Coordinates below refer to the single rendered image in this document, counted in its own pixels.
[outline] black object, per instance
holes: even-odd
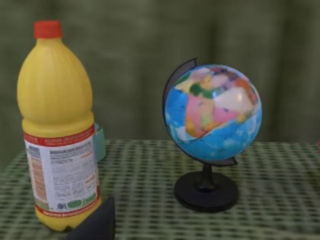
[[[206,213],[227,210],[237,203],[237,185],[221,173],[212,173],[212,166],[181,176],[175,183],[174,195],[184,207]]]
[[[196,60],[196,58],[193,58],[181,64],[166,82],[162,96],[164,122],[166,122],[165,108],[170,89],[183,74],[197,67]],[[239,199],[237,185],[221,173],[212,173],[212,166],[227,167],[237,165],[238,163],[234,157],[209,163],[202,159],[194,158],[182,148],[180,149],[189,157],[204,164],[202,171],[187,173],[176,181],[174,196],[181,205],[197,212],[215,213],[227,210],[237,203]]]
[[[114,240],[115,235],[115,200],[113,197],[109,197],[70,232],[65,240]]]

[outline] globe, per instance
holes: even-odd
[[[204,163],[235,157],[256,138],[262,122],[250,80],[225,65],[200,65],[182,74],[163,102],[167,130],[187,155]]]

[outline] wicker table top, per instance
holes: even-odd
[[[240,200],[222,213],[197,213],[175,200],[175,181],[201,164],[173,142],[108,140],[99,163],[102,197],[116,203],[117,240],[319,240],[320,154],[316,144],[254,143],[236,166]],[[0,175],[0,239],[61,240],[34,214],[24,152]]]

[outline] map on globe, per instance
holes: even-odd
[[[164,119],[172,139],[188,155],[204,162],[222,161],[255,139],[262,106],[244,74],[224,65],[201,65],[171,86]]]

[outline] bottle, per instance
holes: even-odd
[[[89,77],[63,44],[59,21],[34,23],[17,102],[35,213],[55,231],[75,228],[101,204]]]

